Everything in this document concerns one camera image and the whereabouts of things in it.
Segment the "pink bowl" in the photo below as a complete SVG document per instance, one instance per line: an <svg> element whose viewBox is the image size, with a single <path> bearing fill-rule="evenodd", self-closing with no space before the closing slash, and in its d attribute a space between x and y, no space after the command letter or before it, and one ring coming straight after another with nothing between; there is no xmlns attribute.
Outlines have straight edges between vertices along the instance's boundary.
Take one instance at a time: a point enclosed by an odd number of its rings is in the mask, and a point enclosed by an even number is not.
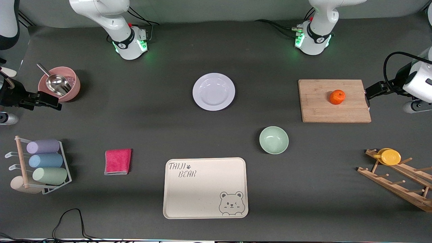
<svg viewBox="0 0 432 243"><path fill-rule="evenodd" d="M68 67L55 67L50 70L51 74L60 74L63 75L66 79L72 78L72 80L75 80L75 82L72 81L73 84L71 84L72 89L65 94L62 97L59 97L57 94L53 93L51 90L48 89L46 85L46 81L48 76L44 74L39 81L38 90L45 92L47 94L50 94L52 96L58 97L59 102L66 102L70 101L71 99L75 98L75 96L78 94L79 90L81 89L81 83L79 82L78 76L75 74L75 72L68 68Z"/></svg>

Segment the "bowl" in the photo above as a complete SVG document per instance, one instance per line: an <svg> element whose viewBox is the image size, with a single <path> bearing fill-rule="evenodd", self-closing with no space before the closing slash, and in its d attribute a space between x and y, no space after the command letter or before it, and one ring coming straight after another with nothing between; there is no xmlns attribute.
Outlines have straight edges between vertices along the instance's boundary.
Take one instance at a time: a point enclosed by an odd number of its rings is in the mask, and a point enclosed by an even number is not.
<svg viewBox="0 0 432 243"><path fill-rule="evenodd" d="M288 148L288 135L280 127L267 127L260 134L260 145L267 153L280 154Z"/></svg>
<svg viewBox="0 0 432 243"><path fill-rule="evenodd" d="M39 85L38 85L38 90L45 92L47 94L50 94L52 96L55 96L58 98L59 102L66 102L66 101L70 101L71 99L75 98L76 95L78 94L79 90L81 89L81 83L79 82L79 78L76 75L76 73L68 68L68 67L55 67L53 69L50 70L51 74L61 74L63 75L68 81L71 81L71 89L70 91L65 94L64 96L60 97L59 95L53 93L51 90L48 89L46 81L48 76L46 74L44 74L41 78L41 80L39 80Z"/></svg>

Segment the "green bowl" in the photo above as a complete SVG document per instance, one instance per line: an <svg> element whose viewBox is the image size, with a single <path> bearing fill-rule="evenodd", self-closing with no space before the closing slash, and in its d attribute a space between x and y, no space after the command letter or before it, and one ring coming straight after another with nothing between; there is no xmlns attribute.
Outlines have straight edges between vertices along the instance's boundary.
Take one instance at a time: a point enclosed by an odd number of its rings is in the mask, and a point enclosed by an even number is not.
<svg viewBox="0 0 432 243"><path fill-rule="evenodd" d="M288 148L288 135L280 127L267 127L260 134L260 145L267 153L280 154Z"/></svg>

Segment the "cable connector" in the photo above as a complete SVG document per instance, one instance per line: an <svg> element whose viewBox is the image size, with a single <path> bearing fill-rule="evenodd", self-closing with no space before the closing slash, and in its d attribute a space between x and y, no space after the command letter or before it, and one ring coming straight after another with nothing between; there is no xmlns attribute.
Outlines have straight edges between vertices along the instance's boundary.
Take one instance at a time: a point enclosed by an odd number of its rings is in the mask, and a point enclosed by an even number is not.
<svg viewBox="0 0 432 243"><path fill-rule="evenodd" d="M302 27L291 27L291 31L303 33L303 28Z"/></svg>

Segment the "metal ladle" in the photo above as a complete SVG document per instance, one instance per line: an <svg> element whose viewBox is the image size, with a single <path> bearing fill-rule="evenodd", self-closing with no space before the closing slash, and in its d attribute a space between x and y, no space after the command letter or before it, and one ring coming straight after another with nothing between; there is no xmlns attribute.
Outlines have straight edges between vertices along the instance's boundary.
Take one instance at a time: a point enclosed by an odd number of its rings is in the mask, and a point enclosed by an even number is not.
<svg viewBox="0 0 432 243"><path fill-rule="evenodd" d="M47 88L51 90L53 93L62 97L70 91L72 87L70 86L69 82L66 80L66 78L63 75L51 74L40 63L37 63L36 66L38 66L42 70L42 72L44 72L44 74L48 76L45 83L47 85Z"/></svg>

